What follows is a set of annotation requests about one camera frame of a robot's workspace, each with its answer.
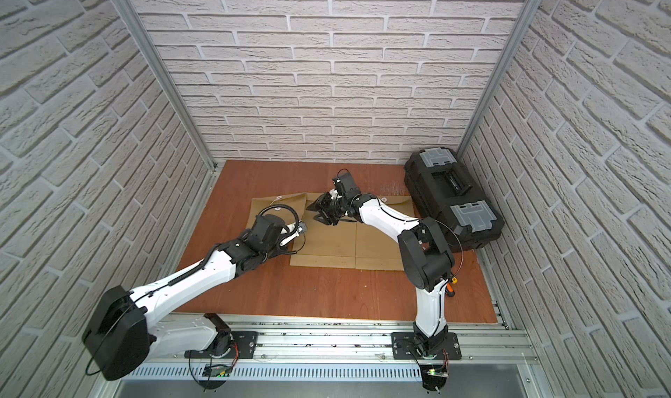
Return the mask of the brown kraft file bag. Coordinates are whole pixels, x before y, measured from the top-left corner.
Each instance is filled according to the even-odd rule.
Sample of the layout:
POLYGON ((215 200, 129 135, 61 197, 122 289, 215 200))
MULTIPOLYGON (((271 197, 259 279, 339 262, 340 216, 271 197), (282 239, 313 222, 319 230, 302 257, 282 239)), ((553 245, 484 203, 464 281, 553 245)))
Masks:
POLYGON ((371 199, 359 209, 362 223, 356 225, 358 270, 403 271, 398 236, 418 225, 412 198, 386 196, 371 199))

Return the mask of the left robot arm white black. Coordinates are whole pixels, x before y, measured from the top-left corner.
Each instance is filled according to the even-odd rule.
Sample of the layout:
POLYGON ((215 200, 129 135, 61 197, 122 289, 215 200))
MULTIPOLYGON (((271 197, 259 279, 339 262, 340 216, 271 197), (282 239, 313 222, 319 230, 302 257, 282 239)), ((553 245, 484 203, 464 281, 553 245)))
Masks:
POLYGON ((235 239, 214 244, 193 265, 151 284, 107 290, 82 334, 90 365, 106 380, 116 381, 150 357, 181 352, 207 358, 237 354, 231 329, 217 314, 206 313, 190 323, 166 321, 165 317, 206 291, 288 254, 288 244, 305 230, 293 207, 266 207, 251 228, 235 239), (293 222, 276 215, 283 208, 293 222))

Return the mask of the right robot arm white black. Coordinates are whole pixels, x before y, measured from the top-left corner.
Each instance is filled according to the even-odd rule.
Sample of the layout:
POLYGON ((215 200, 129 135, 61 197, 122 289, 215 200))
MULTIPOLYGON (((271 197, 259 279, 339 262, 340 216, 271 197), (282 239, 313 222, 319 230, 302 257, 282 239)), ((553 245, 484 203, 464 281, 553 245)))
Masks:
POLYGON ((456 335, 448 328, 446 299, 455 295, 455 258, 440 223, 415 218, 364 193, 349 172, 333 179, 334 188, 320 195, 307 210, 330 226, 347 218, 379 230, 398 244, 405 275, 416 288, 417 316, 407 350, 418 358, 459 359, 456 335))

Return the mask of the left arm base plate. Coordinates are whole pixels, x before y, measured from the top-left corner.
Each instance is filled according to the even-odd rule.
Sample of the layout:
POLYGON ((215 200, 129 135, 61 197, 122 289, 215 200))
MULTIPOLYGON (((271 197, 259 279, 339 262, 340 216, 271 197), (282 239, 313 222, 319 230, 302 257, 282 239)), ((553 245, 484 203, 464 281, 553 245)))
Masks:
POLYGON ((213 342, 201 351, 189 350, 183 357, 189 359, 229 359, 249 360, 253 358, 256 348, 257 332, 233 331, 227 334, 219 333, 213 342))

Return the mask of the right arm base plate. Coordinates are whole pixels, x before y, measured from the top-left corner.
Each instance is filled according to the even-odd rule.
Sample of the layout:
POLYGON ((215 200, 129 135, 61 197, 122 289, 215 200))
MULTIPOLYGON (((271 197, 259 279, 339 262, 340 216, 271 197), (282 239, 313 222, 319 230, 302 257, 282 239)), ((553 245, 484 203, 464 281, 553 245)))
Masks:
POLYGON ((422 333, 392 333, 393 359, 417 361, 449 361, 462 359, 461 344, 455 333, 441 332, 428 338, 422 333))

